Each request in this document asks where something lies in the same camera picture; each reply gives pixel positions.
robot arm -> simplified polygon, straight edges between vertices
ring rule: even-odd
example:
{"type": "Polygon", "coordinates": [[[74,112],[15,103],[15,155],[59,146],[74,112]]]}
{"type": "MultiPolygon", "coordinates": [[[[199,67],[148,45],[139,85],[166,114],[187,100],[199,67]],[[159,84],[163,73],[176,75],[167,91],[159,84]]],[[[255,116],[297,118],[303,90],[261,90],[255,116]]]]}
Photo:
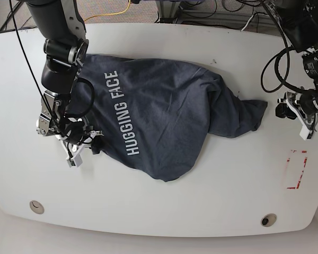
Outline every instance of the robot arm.
{"type": "Polygon", "coordinates": [[[41,100],[41,114],[37,120],[40,135],[56,137],[68,153],[70,166],[79,166],[80,151],[92,143],[101,132],[93,131],[84,121],[84,114],[66,114],[70,93],[77,81],[86,83],[92,92],[94,88],[85,79],[79,78],[89,41],[86,28],[77,9],[76,0],[21,0],[27,3],[40,32],[46,38],[44,52],[46,64],[41,83],[47,89],[41,100]]]}
{"type": "MultiPolygon", "coordinates": [[[[302,124],[301,137],[311,139],[318,123],[318,0],[273,0],[264,7],[278,21],[293,50],[303,53],[304,70],[314,82],[314,89],[295,87],[294,93],[286,92],[278,100],[276,116],[298,119],[302,124]]],[[[276,70],[280,61],[277,59],[276,70]]]]}

cable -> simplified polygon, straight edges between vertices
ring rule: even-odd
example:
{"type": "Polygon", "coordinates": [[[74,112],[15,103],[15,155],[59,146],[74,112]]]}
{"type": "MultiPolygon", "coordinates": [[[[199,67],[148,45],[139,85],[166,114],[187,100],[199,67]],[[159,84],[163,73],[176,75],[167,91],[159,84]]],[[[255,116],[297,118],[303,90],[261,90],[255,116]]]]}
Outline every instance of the cable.
{"type": "Polygon", "coordinates": [[[87,20],[92,19],[92,18],[94,18],[94,17],[113,16],[113,15],[118,15],[118,14],[125,13],[125,12],[128,11],[130,5],[131,5],[131,0],[128,0],[128,5],[127,5],[126,9],[123,10],[122,12],[114,12],[114,13],[106,13],[106,14],[94,15],[94,16],[91,16],[91,17],[86,18],[86,19],[84,20],[84,22],[86,22],[87,20]]]}
{"type": "Polygon", "coordinates": [[[73,155],[72,155],[72,153],[71,153],[70,150],[69,150],[69,142],[67,142],[67,152],[68,152],[69,158],[72,159],[72,158],[73,158],[73,155]]]}
{"type": "MultiPolygon", "coordinates": [[[[291,46],[291,47],[288,47],[287,49],[289,49],[289,52],[290,52],[291,50],[294,50],[294,48],[293,48],[292,46],[291,46]]],[[[282,86],[283,86],[283,83],[281,83],[281,84],[280,84],[278,87],[276,87],[275,89],[267,90],[267,89],[265,88],[264,82],[263,82],[264,74],[265,74],[265,71],[266,71],[267,67],[268,67],[268,66],[272,63],[272,61],[275,60],[281,53],[283,53],[283,50],[282,50],[281,52],[277,53],[274,57],[272,57],[272,58],[268,61],[268,63],[265,65],[265,67],[264,67],[264,69],[263,69],[263,71],[262,71],[262,73],[261,73],[261,76],[260,76],[260,85],[261,85],[261,88],[264,90],[265,93],[274,93],[274,92],[278,91],[279,89],[281,89],[282,86]]],[[[289,69],[286,70],[285,76],[288,75],[288,72],[289,72],[289,69]]]]}
{"type": "Polygon", "coordinates": [[[95,99],[95,92],[94,92],[94,87],[92,85],[91,82],[89,82],[87,79],[84,78],[78,78],[77,84],[78,83],[84,83],[86,85],[88,85],[88,87],[91,90],[91,101],[89,106],[87,107],[86,110],[84,110],[82,113],[78,113],[78,114],[65,114],[66,118],[80,118],[80,117],[84,117],[93,107],[93,103],[94,103],[94,99],[95,99]]]}
{"type": "MultiPolygon", "coordinates": [[[[34,28],[37,28],[37,26],[33,26],[32,28],[29,27],[29,26],[27,26],[27,27],[25,27],[25,28],[19,28],[18,30],[20,31],[20,30],[34,29],[34,28]]],[[[0,34],[1,34],[1,33],[14,32],[14,31],[15,31],[15,29],[8,29],[8,30],[5,30],[5,31],[1,31],[0,34]]]]}
{"type": "Polygon", "coordinates": [[[255,29],[255,32],[258,33],[258,27],[259,27],[259,15],[257,16],[257,28],[255,29]]]}
{"type": "Polygon", "coordinates": [[[256,3],[260,0],[254,0],[254,1],[244,1],[244,0],[236,0],[238,3],[241,3],[241,4],[244,4],[244,5],[248,5],[250,7],[259,7],[261,6],[261,3],[260,4],[251,4],[251,3],[256,3]]]}
{"type": "MultiPolygon", "coordinates": [[[[279,26],[277,20],[275,19],[275,17],[272,15],[272,13],[270,12],[270,10],[268,9],[267,5],[265,4],[264,0],[259,0],[261,5],[264,7],[266,13],[271,17],[272,21],[274,22],[274,24],[276,25],[281,37],[282,37],[282,40],[284,42],[284,45],[285,45],[285,49],[288,48],[288,44],[287,44],[287,40],[286,40],[286,37],[284,35],[284,32],[282,31],[281,27],[279,26]]],[[[298,92],[298,93],[303,93],[303,89],[300,89],[298,87],[295,87],[289,83],[286,82],[286,79],[288,77],[288,74],[289,74],[289,71],[290,71],[290,50],[286,50],[286,57],[287,57],[287,67],[286,67],[286,73],[285,73],[285,76],[284,78],[281,78],[281,86],[286,86],[288,89],[290,90],[293,90],[295,92],[298,92]]]]}
{"type": "Polygon", "coordinates": [[[275,62],[275,73],[276,73],[276,76],[277,76],[277,78],[278,78],[278,80],[279,80],[280,82],[285,82],[284,85],[285,85],[286,87],[288,87],[288,88],[290,87],[289,89],[295,91],[296,93],[302,94],[302,93],[304,92],[303,89],[298,88],[298,87],[296,87],[296,86],[293,86],[293,85],[291,85],[290,83],[286,82],[286,79],[283,79],[283,78],[281,77],[280,73],[279,73],[279,63],[280,63],[281,58],[282,58],[286,53],[289,53],[290,51],[294,50],[293,47],[292,47],[292,48],[293,48],[292,50],[289,50],[289,48],[282,50],[282,51],[280,52],[280,54],[277,56],[276,62],[275,62]]]}
{"type": "Polygon", "coordinates": [[[240,11],[244,6],[245,4],[242,3],[242,5],[238,8],[238,9],[235,9],[235,10],[230,10],[226,7],[225,5],[225,0],[222,0],[222,6],[225,10],[227,10],[228,12],[237,12],[237,11],[240,11]]]}
{"type": "Polygon", "coordinates": [[[203,2],[196,2],[195,4],[190,4],[189,2],[184,2],[186,5],[190,6],[190,7],[194,7],[197,6],[199,4],[202,4],[203,2]]]}
{"type": "Polygon", "coordinates": [[[25,21],[25,23],[23,23],[23,25],[20,27],[20,29],[22,29],[26,24],[27,24],[27,22],[29,22],[29,20],[32,18],[32,16],[30,16],[26,21],[25,21]]]}
{"type": "Polygon", "coordinates": [[[159,12],[157,12],[157,14],[158,14],[158,18],[157,18],[156,21],[154,21],[154,23],[158,23],[158,21],[159,21],[159,19],[160,19],[160,17],[159,17],[159,12]]]}
{"type": "Polygon", "coordinates": [[[194,24],[197,24],[197,25],[203,25],[203,26],[214,26],[214,27],[220,27],[220,28],[227,28],[227,29],[233,29],[233,30],[239,30],[241,28],[232,28],[230,26],[227,26],[227,25],[209,25],[209,24],[203,24],[203,23],[199,23],[199,22],[196,22],[196,21],[183,21],[181,24],[183,24],[184,22],[190,22],[190,23],[194,23],[194,24]]]}
{"type": "MultiPolygon", "coordinates": [[[[33,77],[33,79],[34,79],[34,82],[35,82],[35,84],[36,84],[36,86],[37,86],[37,89],[38,89],[38,91],[39,91],[39,94],[40,94],[40,96],[41,96],[41,99],[42,99],[42,101],[44,102],[44,104],[45,104],[45,106],[46,106],[46,109],[47,109],[47,111],[49,112],[49,114],[50,114],[50,116],[51,116],[51,119],[55,122],[56,126],[59,127],[57,121],[55,121],[56,118],[55,118],[55,117],[53,116],[53,114],[52,114],[52,110],[51,110],[51,107],[50,107],[48,101],[47,101],[47,100],[45,99],[45,97],[42,95],[42,92],[41,92],[41,90],[40,90],[40,87],[39,87],[39,85],[38,85],[38,82],[37,82],[37,80],[36,80],[36,77],[34,76],[33,70],[32,70],[32,68],[31,68],[31,65],[30,65],[29,61],[28,61],[27,55],[26,55],[25,50],[24,50],[24,48],[23,48],[23,45],[22,45],[22,42],[21,42],[21,39],[20,39],[20,36],[19,36],[19,32],[18,32],[18,29],[17,29],[17,25],[16,25],[16,21],[15,21],[15,17],[14,17],[14,12],[13,12],[12,0],[9,0],[9,1],[10,1],[10,8],[11,8],[11,12],[12,12],[12,19],[13,19],[13,24],[14,24],[16,36],[17,36],[17,39],[18,39],[18,41],[19,41],[19,44],[20,44],[22,53],[23,53],[23,55],[25,56],[25,60],[26,60],[26,62],[27,62],[28,68],[30,69],[30,72],[31,72],[31,75],[32,75],[32,77],[33,77]]],[[[70,138],[68,135],[66,135],[66,134],[63,133],[63,132],[61,132],[61,134],[62,134],[63,136],[65,136],[65,137],[67,137],[69,140],[72,140],[72,141],[77,142],[77,143],[80,143],[80,142],[81,142],[81,141],[74,140],[73,138],[70,138]]],[[[81,144],[91,144],[91,143],[92,143],[92,142],[81,142],[81,144]]]]}
{"type": "Polygon", "coordinates": [[[244,30],[248,27],[248,25],[251,23],[251,21],[253,20],[253,18],[254,18],[256,15],[259,16],[259,14],[267,15],[266,13],[263,13],[263,12],[256,12],[256,13],[254,13],[254,14],[249,18],[249,20],[247,21],[246,25],[243,27],[243,29],[242,29],[241,31],[244,31],[244,30]]]}
{"type": "Polygon", "coordinates": [[[7,15],[6,21],[0,27],[0,32],[3,31],[5,27],[7,29],[7,25],[12,18],[12,14],[16,13],[20,9],[20,7],[22,6],[23,3],[24,2],[18,2],[14,7],[11,8],[11,11],[7,15]]]}
{"type": "Polygon", "coordinates": [[[208,17],[212,17],[214,14],[216,14],[216,12],[217,12],[217,10],[218,10],[217,0],[214,0],[214,3],[215,3],[215,5],[216,5],[216,7],[215,7],[214,12],[213,12],[211,15],[208,15],[208,16],[205,16],[205,17],[197,17],[197,16],[193,16],[193,15],[188,14],[188,13],[184,13],[184,14],[187,15],[187,16],[190,16],[190,17],[196,17],[196,18],[198,18],[198,19],[206,19],[206,18],[208,18],[208,17]]]}

gray carpet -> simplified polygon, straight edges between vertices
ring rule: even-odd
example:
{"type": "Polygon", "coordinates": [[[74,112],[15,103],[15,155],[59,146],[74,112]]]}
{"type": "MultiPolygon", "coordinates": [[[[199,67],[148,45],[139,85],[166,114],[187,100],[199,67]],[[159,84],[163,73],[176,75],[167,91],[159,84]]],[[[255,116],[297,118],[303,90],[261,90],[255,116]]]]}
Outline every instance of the gray carpet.
{"type": "MultiPolygon", "coordinates": [[[[120,12],[127,7],[127,0],[77,0],[80,15],[85,19],[89,16],[102,13],[120,12]]],[[[226,7],[234,10],[240,7],[240,3],[235,0],[225,0],[226,7]]],[[[217,0],[218,11],[225,11],[221,5],[221,0],[217,0]]],[[[191,10],[201,10],[206,12],[213,12],[215,9],[214,0],[206,0],[204,3],[190,7],[191,10]]],[[[9,1],[0,0],[0,27],[6,20],[10,11],[9,1]]],[[[251,14],[252,7],[245,6],[239,12],[251,14]]],[[[255,11],[261,11],[261,8],[255,8],[255,11]]],[[[31,16],[26,4],[18,10],[15,15],[17,25],[20,28],[25,21],[31,16]]],[[[123,14],[114,16],[95,17],[87,21],[87,23],[153,23],[157,19],[157,7],[155,1],[141,1],[140,4],[131,4],[130,9],[123,14]]],[[[30,19],[24,26],[34,27],[33,19],[30,19]]],[[[10,22],[7,29],[12,29],[13,23],[10,22]]],[[[255,31],[255,28],[248,28],[248,31],[255,31]]],[[[260,32],[272,33],[273,29],[262,28],[260,32]]]]}

white table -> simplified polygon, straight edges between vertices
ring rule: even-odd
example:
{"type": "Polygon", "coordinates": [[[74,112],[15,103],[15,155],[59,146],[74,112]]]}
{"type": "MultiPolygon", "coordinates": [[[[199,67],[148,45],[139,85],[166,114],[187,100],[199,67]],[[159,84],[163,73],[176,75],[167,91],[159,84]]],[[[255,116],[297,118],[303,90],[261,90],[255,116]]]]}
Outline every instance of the white table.
{"type": "MultiPolygon", "coordinates": [[[[44,38],[38,30],[20,35],[40,80],[44,38]]],[[[269,102],[262,125],[237,139],[209,135],[194,169],[170,183],[89,150],[80,168],[69,168],[60,142],[36,133],[40,96],[16,35],[0,34],[0,207],[5,213],[74,228],[168,237],[267,234],[309,225],[318,206],[318,133],[303,141],[298,121],[274,116],[277,94],[260,88],[263,66],[283,48],[280,38],[167,24],[93,24],[87,38],[89,53],[176,59],[209,68],[241,99],[269,102]],[[300,187],[287,189],[297,185],[305,157],[300,187]],[[30,210],[32,200],[43,204],[44,214],[30,210]],[[262,227],[269,213],[277,222],[262,227]]],[[[294,54],[292,60],[289,81],[311,86],[301,57],[294,54]]],[[[266,84],[279,84],[272,68],[266,84]]]]}

wire bundle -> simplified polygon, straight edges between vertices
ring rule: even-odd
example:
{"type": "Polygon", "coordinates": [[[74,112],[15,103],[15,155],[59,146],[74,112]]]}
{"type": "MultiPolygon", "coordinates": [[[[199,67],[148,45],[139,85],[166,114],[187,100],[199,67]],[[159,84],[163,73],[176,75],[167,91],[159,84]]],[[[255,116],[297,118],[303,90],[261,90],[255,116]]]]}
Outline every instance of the wire bundle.
{"type": "MultiPolygon", "coordinates": [[[[226,3],[225,3],[226,0],[222,0],[222,6],[225,10],[227,10],[228,12],[238,12],[240,11],[245,5],[248,5],[248,6],[252,6],[253,7],[253,11],[254,11],[254,8],[255,7],[259,7],[261,6],[261,3],[259,3],[259,0],[236,0],[237,2],[241,3],[241,6],[238,7],[237,9],[234,9],[234,10],[230,10],[228,9],[228,7],[226,6],[226,3]]],[[[207,16],[204,16],[204,17],[199,17],[199,16],[193,16],[189,13],[185,13],[185,15],[187,16],[190,16],[190,17],[195,17],[195,18],[198,18],[198,19],[206,19],[208,17],[211,17],[213,16],[216,12],[217,12],[217,9],[218,9],[218,5],[217,5],[217,1],[215,0],[215,10],[214,12],[211,14],[211,15],[207,15],[207,16]]],[[[255,16],[257,16],[258,18],[258,22],[257,22],[257,32],[258,32],[258,27],[259,27],[259,14],[262,14],[262,15],[267,15],[266,13],[264,12],[255,12],[255,13],[252,13],[252,16],[248,19],[247,23],[245,24],[245,26],[242,26],[242,27],[239,27],[239,28],[233,28],[233,27],[230,27],[230,26],[227,26],[227,25],[211,25],[211,24],[204,24],[204,23],[200,23],[200,22],[196,22],[196,21],[184,21],[184,22],[189,22],[190,24],[196,24],[196,25],[204,25],[204,26],[215,26],[215,27],[221,27],[221,28],[227,28],[227,29],[234,29],[234,30],[241,30],[241,31],[244,31],[248,25],[251,23],[251,21],[254,19],[255,16]]]]}
{"type": "Polygon", "coordinates": [[[296,86],[293,86],[291,85],[290,83],[288,83],[286,81],[287,77],[288,77],[288,74],[290,72],[290,52],[294,50],[294,47],[293,46],[288,46],[288,43],[287,43],[287,40],[286,40],[286,37],[284,35],[284,32],[282,31],[281,27],[279,26],[279,23],[278,21],[274,18],[274,16],[272,15],[272,13],[270,12],[270,10],[268,9],[268,7],[266,6],[266,4],[264,3],[264,0],[259,0],[261,5],[264,7],[265,11],[269,14],[269,16],[271,17],[271,19],[273,20],[274,24],[276,25],[281,37],[282,37],[282,40],[284,42],[284,45],[285,45],[285,49],[281,50],[278,54],[276,54],[274,57],[272,57],[268,63],[266,64],[266,66],[264,67],[262,73],[261,73],[261,77],[260,77],[260,82],[261,82],[261,87],[262,89],[264,90],[264,92],[266,93],[274,93],[276,91],[278,91],[279,89],[281,89],[283,86],[287,87],[288,89],[294,91],[294,92],[297,92],[297,93],[300,93],[302,94],[304,92],[303,89],[301,88],[298,88],[296,86]],[[284,78],[282,78],[282,76],[280,75],[279,73],[279,63],[280,63],[280,60],[281,58],[286,55],[287,57],[287,67],[286,67],[286,73],[285,73],[285,76],[284,78]],[[275,89],[273,90],[267,90],[264,86],[264,83],[263,83],[263,78],[264,78],[264,74],[265,74],[265,71],[266,69],[268,68],[268,66],[272,63],[273,60],[276,60],[275,61],[275,74],[278,78],[278,80],[281,82],[281,84],[276,87],[275,89]]]}
{"type": "Polygon", "coordinates": [[[7,30],[7,25],[9,21],[12,19],[14,14],[20,9],[24,2],[18,2],[14,7],[11,8],[11,11],[8,13],[6,21],[0,27],[0,32],[7,30]]]}

